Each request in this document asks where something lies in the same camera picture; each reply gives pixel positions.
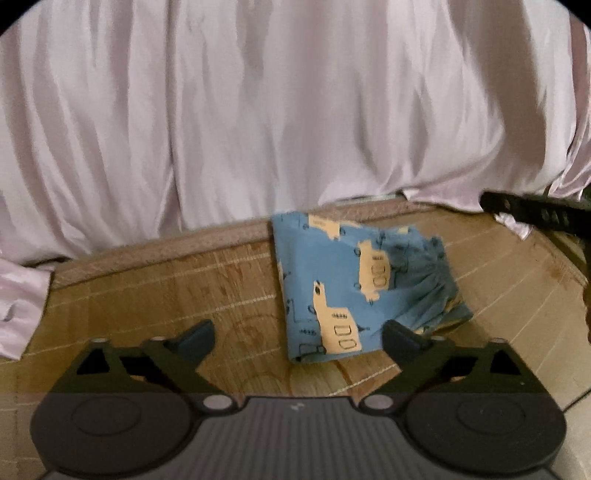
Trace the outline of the blue yellow patterned pants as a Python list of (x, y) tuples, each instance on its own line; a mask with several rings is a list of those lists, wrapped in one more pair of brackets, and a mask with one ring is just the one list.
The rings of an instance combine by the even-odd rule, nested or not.
[(472, 317), (439, 237), (301, 212), (271, 225), (291, 362), (377, 351), (390, 320), (429, 336)]

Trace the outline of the woven bamboo sleeping mat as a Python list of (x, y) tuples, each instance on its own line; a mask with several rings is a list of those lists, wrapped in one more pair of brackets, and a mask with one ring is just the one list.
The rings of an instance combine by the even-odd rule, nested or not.
[[(542, 234), (521, 239), (487, 215), (384, 202), (334, 216), (381, 228), (413, 225), (443, 240), (474, 314), (451, 338), (466, 346), (495, 337), (512, 344), (566, 411), (557, 475), (588, 478), (590, 347), (581, 272)], [(55, 274), (26, 353), (1, 364), (2, 477), (43, 474), (31, 415), (90, 339), (134, 346), (204, 319), (214, 321), (216, 346), (200, 374), (231, 394), (360, 399), (398, 371), (381, 352), (322, 364), (288, 360), (273, 244), (263, 224), (109, 253)]]

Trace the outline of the pink satin bed sheet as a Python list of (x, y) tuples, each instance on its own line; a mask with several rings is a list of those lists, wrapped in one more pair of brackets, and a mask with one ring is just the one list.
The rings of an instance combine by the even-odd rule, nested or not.
[(5, 1), (1, 354), (43, 264), (339, 199), (590, 182), (586, 1)]

